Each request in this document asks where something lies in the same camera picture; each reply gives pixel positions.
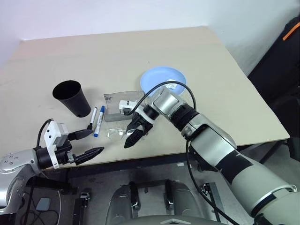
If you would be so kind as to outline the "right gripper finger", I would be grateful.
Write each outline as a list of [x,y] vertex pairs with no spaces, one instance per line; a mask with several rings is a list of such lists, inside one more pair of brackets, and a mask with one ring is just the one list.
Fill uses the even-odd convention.
[[139,125],[135,129],[129,129],[127,131],[127,138],[125,140],[124,148],[130,148],[134,146],[143,136],[147,135],[152,129],[152,125],[141,126]]
[[129,123],[126,129],[126,135],[130,136],[133,133],[142,134],[142,129],[138,128],[141,126],[142,116],[133,116],[132,121]]

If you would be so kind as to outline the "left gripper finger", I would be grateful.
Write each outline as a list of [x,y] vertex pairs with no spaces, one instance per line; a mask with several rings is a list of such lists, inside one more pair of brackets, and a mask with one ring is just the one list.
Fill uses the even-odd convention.
[[71,154],[69,155],[69,163],[75,163],[75,164],[85,163],[93,159],[97,155],[99,155],[104,149],[105,149],[104,147],[97,147],[97,148],[92,148],[90,150],[87,150],[81,155]]
[[80,140],[89,136],[92,133],[93,131],[90,129],[82,129],[82,130],[74,131],[68,134],[68,140],[69,141]]

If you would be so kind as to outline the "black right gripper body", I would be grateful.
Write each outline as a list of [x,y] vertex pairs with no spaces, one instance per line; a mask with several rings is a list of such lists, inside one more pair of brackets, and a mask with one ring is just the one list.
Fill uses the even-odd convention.
[[154,121],[149,120],[147,118],[146,120],[141,114],[134,112],[133,113],[133,124],[135,127],[135,131],[133,134],[139,134],[139,135],[147,135],[148,132],[153,128]]

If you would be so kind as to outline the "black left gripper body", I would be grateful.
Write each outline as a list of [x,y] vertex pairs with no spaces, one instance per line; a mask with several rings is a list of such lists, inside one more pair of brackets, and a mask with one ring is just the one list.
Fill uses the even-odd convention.
[[75,162],[75,155],[72,153],[72,145],[69,140],[66,140],[62,146],[57,147],[55,155],[59,165]]

